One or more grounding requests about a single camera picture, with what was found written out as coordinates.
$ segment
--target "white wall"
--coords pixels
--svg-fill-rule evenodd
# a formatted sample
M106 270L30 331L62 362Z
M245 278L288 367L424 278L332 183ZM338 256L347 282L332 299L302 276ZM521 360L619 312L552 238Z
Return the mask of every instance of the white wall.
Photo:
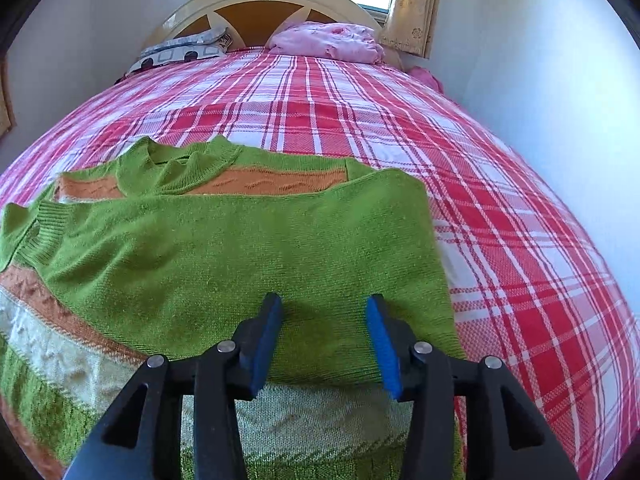
M135 61L151 31L187 0L42 0L7 54L15 128L0 172Z
M640 314L640 50L607 1L441 0L421 63L569 206Z

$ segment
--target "orange stripe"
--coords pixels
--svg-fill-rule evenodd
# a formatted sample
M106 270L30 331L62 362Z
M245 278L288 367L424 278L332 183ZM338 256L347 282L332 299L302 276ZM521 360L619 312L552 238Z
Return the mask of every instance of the orange stripe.
M58 177L54 196L78 200L124 198L118 188L118 181L113 175L96 178L95 180L73 180L68 176L61 175Z
M0 272L0 286L27 304L44 323L82 344L135 365L142 364L146 359L143 353L103 336L81 317L60 304L35 270L10 264Z
M56 460L49 449L36 442L33 435L23 426L3 396L0 396L0 414L2 414L2 418L4 418L15 441L22 448L22 452L44 480L60 480L65 473L65 467Z
M347 181L345 170L275 171L258 166L228 168L186 194L290 195L315 193Z

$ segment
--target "bed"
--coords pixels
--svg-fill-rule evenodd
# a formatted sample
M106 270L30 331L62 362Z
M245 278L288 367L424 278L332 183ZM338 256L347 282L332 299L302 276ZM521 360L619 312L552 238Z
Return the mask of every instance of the bed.
M376 66L270 56L262 46L294 13L380 30L349 0L191 0L146 45L224 24L226 57L148 70L89 99L5 171L0 205L25 205L59 172L143 136L181 146L222 135L400 168L426 186L468 359L501 357L580 478L604 479L640 428L640 333L588 234L517 153L403 73L397 53ZM48 478L60 476L54 462Z

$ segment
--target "patterned pillowcase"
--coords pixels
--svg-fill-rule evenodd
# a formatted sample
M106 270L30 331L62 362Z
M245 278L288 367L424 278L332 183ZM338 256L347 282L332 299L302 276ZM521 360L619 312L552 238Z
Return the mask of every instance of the patterned pillowcase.
M131 65L126 75L169 63L224 56L233 39L226 28L219 34L220 28L167 40L146 48L140 54L140 58Z

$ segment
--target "curtain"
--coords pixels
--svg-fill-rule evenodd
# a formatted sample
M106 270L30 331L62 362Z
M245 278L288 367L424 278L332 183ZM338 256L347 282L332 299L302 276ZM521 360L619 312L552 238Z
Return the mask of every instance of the curtain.
M9 115L7 102L4 100L4 92L2 90L2 76L5 75L4 61L0 63L0 137L11 128L11 119Z
M440 0L393 0L380 43L429 57Z

